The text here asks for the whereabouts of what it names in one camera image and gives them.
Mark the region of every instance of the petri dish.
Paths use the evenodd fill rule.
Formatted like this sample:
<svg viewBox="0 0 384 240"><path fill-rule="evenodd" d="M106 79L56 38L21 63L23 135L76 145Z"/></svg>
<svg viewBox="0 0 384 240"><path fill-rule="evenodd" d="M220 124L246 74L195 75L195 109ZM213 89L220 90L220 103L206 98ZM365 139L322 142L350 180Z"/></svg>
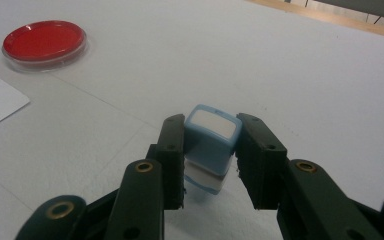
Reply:
<svg viewBox="0 0 384 240"><path fill-rule="evenodd" d="M86 33L74 23L51 20L22 26L4 39L2 53L19 71L47 71L80 58L87 48Z"/></svg>

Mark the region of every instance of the wooden floor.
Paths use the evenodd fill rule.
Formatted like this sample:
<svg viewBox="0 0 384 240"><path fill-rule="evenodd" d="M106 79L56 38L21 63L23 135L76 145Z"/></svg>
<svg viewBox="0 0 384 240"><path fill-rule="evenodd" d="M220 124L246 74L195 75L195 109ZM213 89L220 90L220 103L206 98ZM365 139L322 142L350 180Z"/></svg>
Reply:
<svg viewBox="0 0 384 240"><path fill-rule="evenodd" d="M350 9L340 8L313 0L248 0L266 7L303 15L320 21L384 35L384 18Z"/></svg>
<svg viewBox="0 0 384 240"><path fill-rule="evenodd" d="M291 0L291 4L303 6L303 7L305 6L306 2L307 0ZM374 24L376 20L379 19L379 16L362 13L362 12L358 12L358 11L354 11L346 8L336 7L333 5L324 4L324 3L313 1L313 0L308 0L307 8L322 11L322 12L327 12L327 13L333 13L335 15L340 15L340 16L352 18L355 20L371 23L371 24ZM384 26L384 18L380 18L376 22L376 24Z"/></svg>

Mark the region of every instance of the petri dish lid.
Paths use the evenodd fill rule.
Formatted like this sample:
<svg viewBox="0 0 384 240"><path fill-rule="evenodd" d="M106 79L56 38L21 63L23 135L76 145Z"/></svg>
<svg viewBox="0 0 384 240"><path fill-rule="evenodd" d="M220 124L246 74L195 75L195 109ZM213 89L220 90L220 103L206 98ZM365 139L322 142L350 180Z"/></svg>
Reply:
<svg viewBox="0 0 384 240"><path fill-rule="evenodd" d="M2 52L17 69L52 69L72 62L85 50L86 34L76 24L51 20L11 32Z"/></svg>

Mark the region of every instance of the screw hole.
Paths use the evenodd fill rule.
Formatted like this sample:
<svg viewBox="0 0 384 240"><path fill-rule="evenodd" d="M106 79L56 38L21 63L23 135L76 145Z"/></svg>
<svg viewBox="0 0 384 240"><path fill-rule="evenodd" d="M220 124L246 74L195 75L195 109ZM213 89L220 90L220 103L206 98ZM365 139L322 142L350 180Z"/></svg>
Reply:
<svg viewBox="0 0 384 240"><path fill-rule="evenodd" d="M312 163L309 162L298 162L296 164L299 170L309 173L314 173L317 171L316 166L314 166Z"/></svg>
<svg viewBox="0 0 384 240"><path fill-rule="evenodd" d="M154 166L149 162L141 162L136 165L136 171L137 172L149 172L154 168Z"/></svg>
<svg viewBox="0 0 384 240"><path fill-rule="evenodd" d="M125 239L136 239L139 237L140 230L137 227L128 228L124 231L123 237Z"/></svg>
<svg viewBox="0 0 384 240"><path fill-rule="evenodd" d="M353 240L365 240L366 238L354 229L347 230L348 236Z"/></svg>
<svg viewBox="0 0 384 240"><path fill-rule="evenodd" d="M46 216L49 219L60 219L70 214L73 209L74 204L72 202L58 202L48 208L48 210L46 211Z"/></svg>

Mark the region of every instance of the light blue block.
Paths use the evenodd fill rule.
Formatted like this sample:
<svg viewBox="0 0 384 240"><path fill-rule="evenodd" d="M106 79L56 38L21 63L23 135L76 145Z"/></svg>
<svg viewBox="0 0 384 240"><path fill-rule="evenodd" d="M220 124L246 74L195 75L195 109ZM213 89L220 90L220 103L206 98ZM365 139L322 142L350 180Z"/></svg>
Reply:
<svg viewBox="0 0 384 240"><path fill-rule="evenodd" d="M234 116L196 106L185 122L185 158L212 174L226 175L241 128Z"/></svg>
<svg viewBox="0 0 384 240"><path fill-rule="evenodd" d="M185 180L202 190L217 195L223 187L225 176L216 176L185 160Z"/></svg>

